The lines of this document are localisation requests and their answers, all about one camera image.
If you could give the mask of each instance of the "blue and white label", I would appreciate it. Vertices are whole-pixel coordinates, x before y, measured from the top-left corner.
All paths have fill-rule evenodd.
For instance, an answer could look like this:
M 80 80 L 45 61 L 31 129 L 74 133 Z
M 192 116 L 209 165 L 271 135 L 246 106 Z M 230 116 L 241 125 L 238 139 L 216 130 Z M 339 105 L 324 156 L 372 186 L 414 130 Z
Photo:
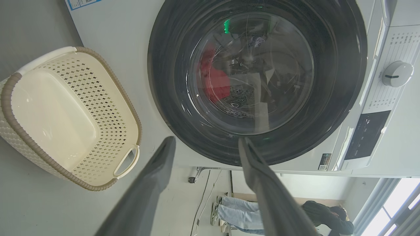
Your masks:
M 100 0 L 67 0 L 70 10 L 75 10 L 99 1 Z

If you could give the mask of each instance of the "light blue jeans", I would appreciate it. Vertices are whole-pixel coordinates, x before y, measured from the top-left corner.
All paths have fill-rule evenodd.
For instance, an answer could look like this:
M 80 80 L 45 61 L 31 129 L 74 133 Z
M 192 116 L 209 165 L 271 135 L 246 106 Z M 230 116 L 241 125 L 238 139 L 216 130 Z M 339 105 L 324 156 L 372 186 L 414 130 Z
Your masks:
M 219 218 L 239 230 L 247 233 L 264 235 L 258 203 L 248 202 L 233 197 L 222 197 L 218 207 Z

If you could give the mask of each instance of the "black cable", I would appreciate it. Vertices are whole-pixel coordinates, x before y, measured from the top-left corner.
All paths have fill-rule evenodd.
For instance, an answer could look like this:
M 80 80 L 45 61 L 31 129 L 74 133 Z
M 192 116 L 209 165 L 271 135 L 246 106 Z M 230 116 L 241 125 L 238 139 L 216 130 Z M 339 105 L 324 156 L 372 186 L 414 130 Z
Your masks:
M 194 221 L 192 222 L 191 233 L 189 234 L 189 236 L 192 236 L 192 230 L 194 229 L 195 218 L 197 217 L 198 210 L 200 209 L 201 203 L 203 202 L 204 193 L 206 192 L 207 184 L 209 182 L 209 178 L 210 178 L 210 170 L 209 170 L 209 175 L 207 176 L 206 186 L 204 187 L 203 196 L 201 196 L 200 204 L 198 205 L 197 211 L 195 212 Z

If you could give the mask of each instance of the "laundry basket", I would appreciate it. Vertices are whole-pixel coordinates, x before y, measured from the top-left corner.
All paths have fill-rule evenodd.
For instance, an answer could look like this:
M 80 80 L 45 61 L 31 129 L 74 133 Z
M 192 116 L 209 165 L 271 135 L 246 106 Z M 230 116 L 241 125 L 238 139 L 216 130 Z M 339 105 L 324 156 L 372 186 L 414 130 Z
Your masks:
M 64 47 L 0 82 L 0 135 L 30 161 L 100 191 L 139 158 L 139 118 L 108 64 L 84 47 Z M 130 166 L 117 173 L 135 150 Z

